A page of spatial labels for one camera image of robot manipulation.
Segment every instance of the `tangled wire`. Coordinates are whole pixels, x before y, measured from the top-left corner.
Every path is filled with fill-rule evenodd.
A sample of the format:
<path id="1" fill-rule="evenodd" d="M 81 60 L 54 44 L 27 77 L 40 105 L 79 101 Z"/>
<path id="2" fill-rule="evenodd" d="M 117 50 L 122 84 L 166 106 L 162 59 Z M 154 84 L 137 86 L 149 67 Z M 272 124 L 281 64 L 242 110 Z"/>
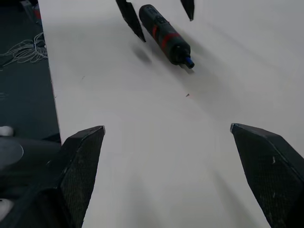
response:
<path id="1" fill-rule="evenodd" d="M 12 58 L 0 67 L 7 66 L 11 63 L 36 63 L 42 59 L 48 58 L 47 49 L 45 47 L 44 39 L 40 38 L 43 32 L 34 37 L 33 40 L 26 39 L 16 45 L 14 45 L 6 53 L 0 54 L 0 57 L 12 56 Z"/>

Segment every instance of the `cordless screwdriver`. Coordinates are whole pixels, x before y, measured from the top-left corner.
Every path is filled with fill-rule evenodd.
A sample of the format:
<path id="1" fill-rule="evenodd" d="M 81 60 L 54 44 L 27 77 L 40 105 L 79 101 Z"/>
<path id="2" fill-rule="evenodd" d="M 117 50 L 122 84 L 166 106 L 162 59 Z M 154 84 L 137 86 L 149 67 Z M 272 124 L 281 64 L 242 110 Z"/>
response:
<path id="1" fill-rule="evenodd" d="M 139 10 L 139 18 L 170 62 L 194 67 L 190 56 L 190 45 L 172 25 L 152 5 L 144 5 Z"/>

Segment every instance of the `dark floor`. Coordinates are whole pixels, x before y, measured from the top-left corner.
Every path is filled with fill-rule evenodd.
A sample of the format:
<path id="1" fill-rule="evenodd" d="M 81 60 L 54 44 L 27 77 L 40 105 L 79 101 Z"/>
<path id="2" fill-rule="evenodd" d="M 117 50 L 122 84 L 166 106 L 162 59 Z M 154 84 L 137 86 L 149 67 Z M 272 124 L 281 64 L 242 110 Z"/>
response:
<path id="1" fill-rule="evenodd" d="M 0 53 L 33 39 L 42 31 L 17 7 L 0 8 Z M 6 59 L 0 57 L 0 64 Z M 12 126 L 15 136 L 43 139 L 58 134 L 57 114 L 48 61 L 13 63 L 0 68 L 0 126 Z"/>

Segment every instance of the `black screwdriver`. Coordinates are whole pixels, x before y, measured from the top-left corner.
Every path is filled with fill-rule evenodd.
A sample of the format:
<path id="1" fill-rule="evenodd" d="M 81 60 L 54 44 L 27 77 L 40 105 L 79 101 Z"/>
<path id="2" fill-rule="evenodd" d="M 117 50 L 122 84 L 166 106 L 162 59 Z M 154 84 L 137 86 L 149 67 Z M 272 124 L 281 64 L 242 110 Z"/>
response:
<path id="1" fill-rule="evenodd" d="M 154 6 L 142 6 L 139 10 L 139 18 L 172 64 L 185 64 L 189 69 L 194 67 L 190 56 L 190 45 Z"/>

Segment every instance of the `white table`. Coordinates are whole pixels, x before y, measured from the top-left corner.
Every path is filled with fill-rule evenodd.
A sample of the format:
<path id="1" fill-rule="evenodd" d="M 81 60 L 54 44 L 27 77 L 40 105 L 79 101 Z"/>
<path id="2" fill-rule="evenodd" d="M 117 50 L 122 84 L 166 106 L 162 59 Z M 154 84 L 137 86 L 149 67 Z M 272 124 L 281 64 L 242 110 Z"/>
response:
<path id="1" fill-rule="evenodd" d="M 145 29 L 142 43 L 115 0 L 39 1 L 62 140 L 106 127 L 83 227 L 269 227 L 229 127 L 262 127 L 303 155 L 304 1 L 197 0 L 193 22 L 178 0 L 132 3 L 184 36 L 193 72 Z"/>

